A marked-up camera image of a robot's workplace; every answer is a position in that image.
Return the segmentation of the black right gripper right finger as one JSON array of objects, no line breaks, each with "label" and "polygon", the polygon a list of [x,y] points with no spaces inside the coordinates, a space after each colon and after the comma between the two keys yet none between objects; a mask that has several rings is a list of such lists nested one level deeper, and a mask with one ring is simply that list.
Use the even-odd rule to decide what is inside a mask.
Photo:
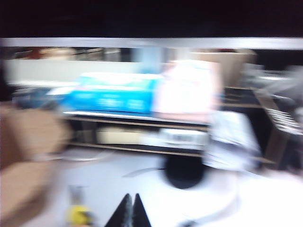
[{"label": "black right gripper right finger", "polygon": [[135,195],[133,204],[133,227],[151,227],[140,195]]}]

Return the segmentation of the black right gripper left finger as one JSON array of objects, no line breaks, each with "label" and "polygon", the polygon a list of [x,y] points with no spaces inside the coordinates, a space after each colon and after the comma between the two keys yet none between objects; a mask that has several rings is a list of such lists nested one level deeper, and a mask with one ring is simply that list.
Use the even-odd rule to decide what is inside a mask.
[{"label": "black right gripper left finger", "polygon": [[106,223],[105,227],[132,227],[133,226],[133,204],[130,194],[126,194],[116,210]]}]

